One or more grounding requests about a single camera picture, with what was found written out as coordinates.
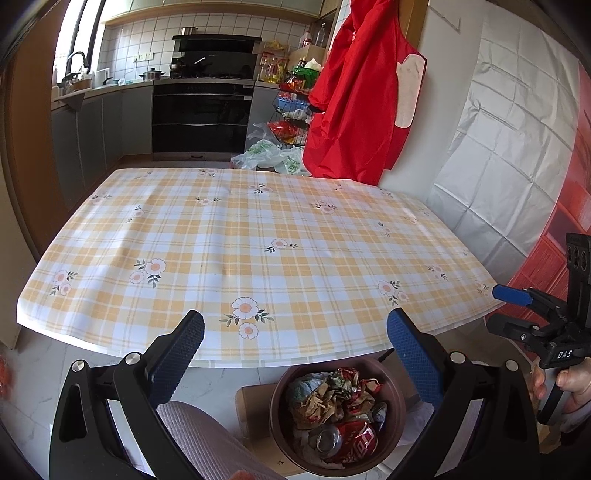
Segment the brown trash bin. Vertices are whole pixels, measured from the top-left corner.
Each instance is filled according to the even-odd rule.
[[[353,367],[359,371],[360,378],[376,378],[383,382],[384,386],[375,396],[376,403],[386,402],[388,412],[386,422],[382,431],[378,433],[378,446],[373,455],[359,462],[351,463],[344,469],[334,470],[322,468],[306,462],[299,457],[293,444],[293,419],[285,400],[285,389],[290,382],[311,372],[330,372],[339,367]],[[320,476],[342,477],[364,473],[378,466],[387,458],[398,444],[404,422],[406,419],[406,406],[404,397],[394,379],[394,376],[384,368],[376,359],[370,356],[356,356],[343,358],[319,364],[298,365],[287,370],[275,387],[271,397],[271,408],[269,409],[271,433],[281,451],[289,460],[300,468]]]

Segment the screw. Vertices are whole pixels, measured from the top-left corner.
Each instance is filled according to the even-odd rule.
[[[73,372],[79,372],[80,370],[82,370],[84,367],[86,366],[86,364],[84,363],[84,360],[76,360],[73,364],[72,364],[72,371]]]
[[[137,362],[139,362],[140,358],[142,358],[142,356],[138,352],[129,353],[125,357],[125,363],[128,365],[135,365]]]
[[[466,355],[461,352],[452,352],[449,354],[449,358],[455,364],[462,364],[466,361]]]
[[[505,366],[507,367],[507,370],[510,370],[511,372],[517,372],[519,370],[519,365],[515,360],[507,360]]]

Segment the dining table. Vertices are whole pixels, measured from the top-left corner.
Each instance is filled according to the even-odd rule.
[[[191,366],[269,367],[391,347],[388,313],[441,333],[501,305],[423,203],[352,180],[209,168],[115,170],[28,280],[18,323],[123,357],[189,310]]]

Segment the countertop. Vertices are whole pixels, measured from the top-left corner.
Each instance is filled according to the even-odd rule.
[[[80,90],[78,92],[68,93],[67,95],[63,95],[58,97],[56,100],[51,102],[51,110],[56,110],[58,108],[67,106],[62,100],[73,97],[76,95],[84,95],[84,100],[93,98],[97,95],[104,95],[106,93],[118,92],[120,90],[127,90],[131,88],[139,88],[139,87],[149,87],[153,85],[162,85],[167,83],[240,83],[242,85],[254,85],[256,87],[264,87],[264,88],[271,88],[271,89],[279,89],[279,85],[276,83],[266,83],[266,82],[255,82],[254,80],[235,80],[235,79],[210,79],[210,78],[201,78],[201,79],[171,79],[171,78],[163,78],[161,80],[149,80],[147,82],[134,82],[127,85],[104,85],[97,88],[88,88],[85,90]]]

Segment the window frame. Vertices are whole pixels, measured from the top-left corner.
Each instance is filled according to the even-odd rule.
[[[103,10],[105,9],[105,4],[107,0],[100,0],[99,8],[96,11],[95,21],[92,24],[92,31],[90,32],[90,40],[88,42],[88,51],[85,52],[86,55],[86,63],[88,64],[88,68],[90,70],[90,66],[92,65],[92,55],[95,50],[95,42],[96,42],[96,33],[99,29],[100,17],[103,14]],[[80,22],[82,21],[82,15],[84,15],[84,10],[86,9],[86,5],[88,4],[88,0],[84,0],[82,3],[82,7],[80,7],[80,12],[78,13],[78,18],[76,19],[76,24],[74,25],[74,31],[72,32],[72,41],[70,42],[70,51],[68,56],[74,53],[74,48],[76,48],[76,38],[78,37],[78,33],[80,32]],[[66,75],[72,72],[72,58],[69,58],[66,61]]]

